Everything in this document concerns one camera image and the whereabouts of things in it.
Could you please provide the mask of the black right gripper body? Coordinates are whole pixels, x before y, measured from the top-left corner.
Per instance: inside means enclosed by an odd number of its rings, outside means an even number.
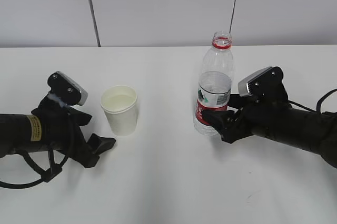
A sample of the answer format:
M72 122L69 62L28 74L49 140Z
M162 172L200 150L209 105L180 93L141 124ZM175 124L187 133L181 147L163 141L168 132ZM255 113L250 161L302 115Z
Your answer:
M234 143L240 139L253 136L253 129L267 123L278 112L292 108L289 102L266 102L255 97L248 97L249 104L244 108L237 109L235 118L235 136L221 136L226 143Z

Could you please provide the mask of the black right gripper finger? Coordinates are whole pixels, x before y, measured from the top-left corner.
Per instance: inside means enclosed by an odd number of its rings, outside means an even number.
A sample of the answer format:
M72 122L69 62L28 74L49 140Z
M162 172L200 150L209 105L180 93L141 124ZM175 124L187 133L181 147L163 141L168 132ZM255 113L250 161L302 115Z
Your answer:
M203 119L213 127L221 136L235 136L236 112L233 110L215 111L203 110Z
M230 108L241 109L249 104L249 99L247 97L241 97L239 94L230 94L230 99L228 106Z

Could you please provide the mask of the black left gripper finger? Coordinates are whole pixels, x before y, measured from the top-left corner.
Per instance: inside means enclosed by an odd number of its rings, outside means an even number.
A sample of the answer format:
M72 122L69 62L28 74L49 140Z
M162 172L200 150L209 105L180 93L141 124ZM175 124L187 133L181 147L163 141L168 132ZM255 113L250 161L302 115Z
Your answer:
M116 144L115 138L101 137L92 134L88 140L88 145L91 147L93 154L100 155L114 147Z
M71 109L71 118L74 124L81 127L88 125L92 119L92 116L82 111Z

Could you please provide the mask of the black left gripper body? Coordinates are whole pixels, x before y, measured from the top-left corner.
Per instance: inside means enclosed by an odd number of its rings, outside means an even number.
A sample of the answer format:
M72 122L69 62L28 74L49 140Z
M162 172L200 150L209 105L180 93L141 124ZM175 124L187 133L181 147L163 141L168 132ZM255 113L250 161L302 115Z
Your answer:
M96 166L99 156L93 154L91 147L86 142L81 127L74 124L71 118L71 109L74 109L55 96L47 95L39 106L32 110L42 125L42 138L38 141L38 151L59 151L66 155L71 148L69 157L84 168Z

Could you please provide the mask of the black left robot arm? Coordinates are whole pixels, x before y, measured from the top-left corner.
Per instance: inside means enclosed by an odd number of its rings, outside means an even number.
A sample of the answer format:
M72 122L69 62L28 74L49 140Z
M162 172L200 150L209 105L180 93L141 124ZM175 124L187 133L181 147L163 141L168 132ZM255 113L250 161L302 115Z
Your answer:
M81 127L92 116L45 97L31 114L1 115L1 157L18 151L27 153L56 150L84 168L97 164L116 139L91 134L85 139Z

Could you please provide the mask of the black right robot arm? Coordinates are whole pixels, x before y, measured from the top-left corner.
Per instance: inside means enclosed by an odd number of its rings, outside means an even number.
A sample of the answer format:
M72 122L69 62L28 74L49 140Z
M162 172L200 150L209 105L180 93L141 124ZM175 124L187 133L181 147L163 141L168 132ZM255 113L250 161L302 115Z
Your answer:
M259 136L322 157L336 167L336 114L295 109L289 103L232 95L227 111L204 110L203 119L232 144Z

